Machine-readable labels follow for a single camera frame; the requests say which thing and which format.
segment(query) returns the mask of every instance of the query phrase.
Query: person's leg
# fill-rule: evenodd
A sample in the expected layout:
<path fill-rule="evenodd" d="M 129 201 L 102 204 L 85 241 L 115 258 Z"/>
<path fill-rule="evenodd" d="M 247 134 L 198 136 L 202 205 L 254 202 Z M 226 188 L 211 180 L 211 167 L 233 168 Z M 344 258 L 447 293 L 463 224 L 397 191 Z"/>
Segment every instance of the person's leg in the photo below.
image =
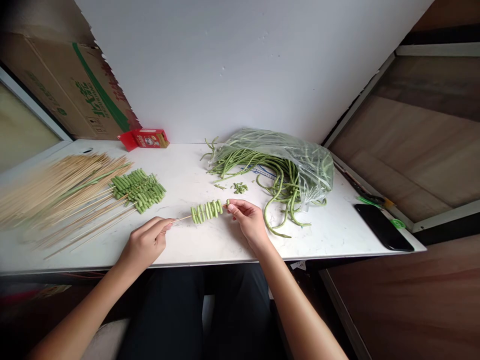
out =
<path fill-rule="evenodd" d="M 117 359 L 200 359 L 203 300 L 201 267 L 156 270 Z"/>
<path fill-rule="evenodd" d="M 204 359 L 282 359 L 279 331 L 270 311 L 269 287 L 260 264 L 215 269 L 217 287 Z"/>

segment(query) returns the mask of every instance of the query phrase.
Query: clear plastic bag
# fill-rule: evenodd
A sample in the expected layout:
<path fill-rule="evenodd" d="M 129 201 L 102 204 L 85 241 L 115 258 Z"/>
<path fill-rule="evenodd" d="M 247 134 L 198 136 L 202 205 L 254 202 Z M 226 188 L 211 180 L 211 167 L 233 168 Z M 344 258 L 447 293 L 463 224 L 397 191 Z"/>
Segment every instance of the clear plastic bag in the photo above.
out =
<path fill-rule="evenodd" d="M 216 148 L 210 164 L 239 149 L 250 149 L 293 162 L 299 172 L 301 207 L 323 202 L 334 184 L 334 161 L 326 148 L 276 131 L 245 128 Z"/>

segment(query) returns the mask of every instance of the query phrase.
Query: red packet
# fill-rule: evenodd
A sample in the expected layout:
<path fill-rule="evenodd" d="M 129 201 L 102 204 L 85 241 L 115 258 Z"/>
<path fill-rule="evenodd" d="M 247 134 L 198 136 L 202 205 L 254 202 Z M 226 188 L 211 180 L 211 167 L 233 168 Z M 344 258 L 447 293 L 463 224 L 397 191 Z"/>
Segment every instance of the red packet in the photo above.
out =
<path fill-rule="evenodd" d="M 170 145 L 162 129 L 134 129 L 117 137 L 128 152 L 139 147 L 166 149 Z"/>

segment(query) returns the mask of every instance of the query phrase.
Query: smartphone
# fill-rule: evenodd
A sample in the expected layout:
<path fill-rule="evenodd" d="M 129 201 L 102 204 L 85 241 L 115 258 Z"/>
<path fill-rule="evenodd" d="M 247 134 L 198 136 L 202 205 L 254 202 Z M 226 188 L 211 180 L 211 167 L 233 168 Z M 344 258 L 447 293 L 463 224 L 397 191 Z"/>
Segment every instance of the smartphone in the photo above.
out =
<path fill-rule="evenodd" d="M 354 207 L 387 249 L 405 252 L 414 251 L 414 247 L 410 245 L 390 220 L 382 214 L 378 207 L 367 204 L 356 204 Z"/>

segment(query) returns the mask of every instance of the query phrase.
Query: right hand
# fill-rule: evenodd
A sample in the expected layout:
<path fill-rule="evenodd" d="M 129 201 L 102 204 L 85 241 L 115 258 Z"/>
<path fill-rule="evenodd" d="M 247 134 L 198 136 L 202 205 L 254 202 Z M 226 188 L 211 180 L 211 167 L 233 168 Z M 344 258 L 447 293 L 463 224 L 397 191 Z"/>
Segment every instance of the right hand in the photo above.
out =
<path fill-rule="evenodd" d="M 227 210 L 238 220 L 241 232 L 245 235 L 248 245 L 256 252 L 260 247 L 270 242 L 265 230 L 262 209 L 245 200 L 229 199 Z"/>
<path fill-rule="evenodd" d="M 165 250 L 165 235 L 172 221 L 157 216 L 132 231 L 115 267 L 139 276 Z"/>

